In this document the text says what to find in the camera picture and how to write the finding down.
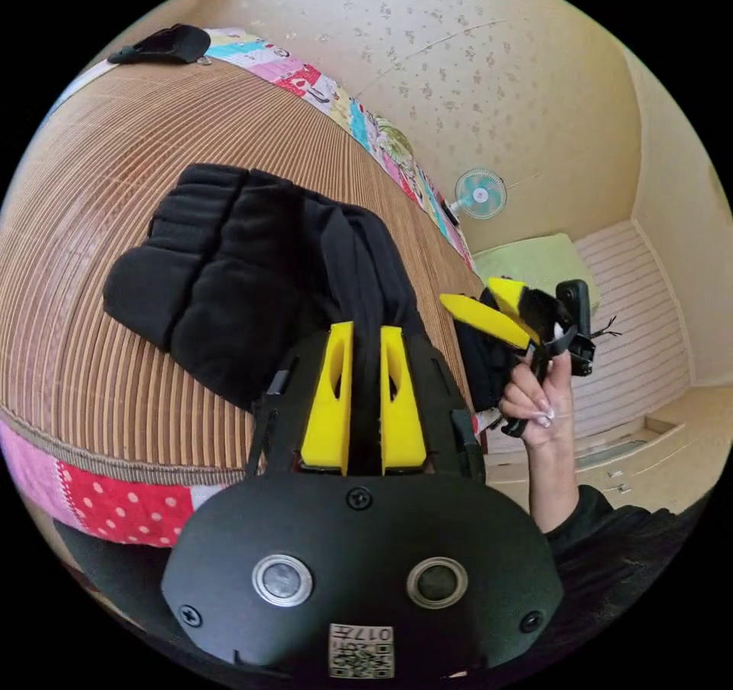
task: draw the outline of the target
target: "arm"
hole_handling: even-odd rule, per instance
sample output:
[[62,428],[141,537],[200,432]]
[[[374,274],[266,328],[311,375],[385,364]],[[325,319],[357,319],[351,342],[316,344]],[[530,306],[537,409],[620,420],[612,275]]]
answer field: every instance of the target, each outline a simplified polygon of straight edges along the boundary
[[580,494],[573,444],[557,449],[527,449],[529,511],[544,533],[559,527],[574,511]]
[[575,474],[572,363],[556,357],[542,385],[526,363],[512,371],[500,408],[527,420],[522,440],[529,462],[530,514],[544,533],[559,527],[580,498]]

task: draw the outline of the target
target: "red polka dot fabric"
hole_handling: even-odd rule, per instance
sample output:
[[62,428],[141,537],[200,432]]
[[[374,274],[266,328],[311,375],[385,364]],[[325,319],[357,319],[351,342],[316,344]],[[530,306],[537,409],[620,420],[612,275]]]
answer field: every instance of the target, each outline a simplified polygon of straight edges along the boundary
[[106,540],[169,547],[194,511],[185,486],[119,482],[60,461],[59,470],[84,530]]

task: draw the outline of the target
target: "yellow plastic part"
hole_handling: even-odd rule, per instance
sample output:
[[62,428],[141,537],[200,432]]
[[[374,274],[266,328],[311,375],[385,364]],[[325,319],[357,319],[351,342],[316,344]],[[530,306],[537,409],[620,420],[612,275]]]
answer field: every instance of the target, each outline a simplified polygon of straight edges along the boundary
[[307,468],[339,469],[346,476],[353,356],[353,321],[333,324],[301,448],[300,455]]
[[501,311],[485,306],[480,301],[474,301],[467,295],[444,293],[441,295],[441,303],[458,321],[522,351],[526,351],[529,347],[531,335],[527,327]]
[[[381,339],[382,474],[388,469],[418,469],[425,464],[427,452],[402,329],[382,326]],[[395,387],[394,397],[390,380]]]
[[516,323],[521,326],[530,339],[536,344],[540,344],[538,333],[530,328],[521,318],[519,308],[521,306],[521,297],[528,290],[528,285],[519,280],[507,280],[506,278],[489,278],[486,281],[486,287],[491,291],[499,306],[499,310],[511,316]]
[[489,278],[486,280],[486,287],[493,294],[503,314],[515,318],[519,316],[519,301],[521,294],[527,288],[526,283],[520,280],[507,280],[507,278]]

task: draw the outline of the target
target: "electric fan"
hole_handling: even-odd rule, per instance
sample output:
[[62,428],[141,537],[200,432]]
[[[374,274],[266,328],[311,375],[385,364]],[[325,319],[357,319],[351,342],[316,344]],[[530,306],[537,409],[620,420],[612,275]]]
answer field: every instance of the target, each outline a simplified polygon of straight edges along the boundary
[[474,219],[489,219],[506,203],[504,182],[487,169],[466,171],[456,184],[456,201],[449,209],[455,216],[464,211]]

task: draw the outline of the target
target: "screw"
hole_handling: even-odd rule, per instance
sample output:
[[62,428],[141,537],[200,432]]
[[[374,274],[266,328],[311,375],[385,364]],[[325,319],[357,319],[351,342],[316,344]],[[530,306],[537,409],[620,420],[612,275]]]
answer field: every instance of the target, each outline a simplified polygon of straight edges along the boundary
[[372,495],[363,486],[354,487],[346,495],[346,503],[356,510],[369,509],[372,506]]
[[544,616],[541,611],[530,611],[519,624],[519,628],[524,634],[531,634],[537,631],[544,624]]
[[200,613],[198,613],[193,606],[189,606],[188,604],[184,604],[179,607],[178,615],[181,617],[181,621],[184,624],[188,624],[194,629],[200,627],[203,622]]

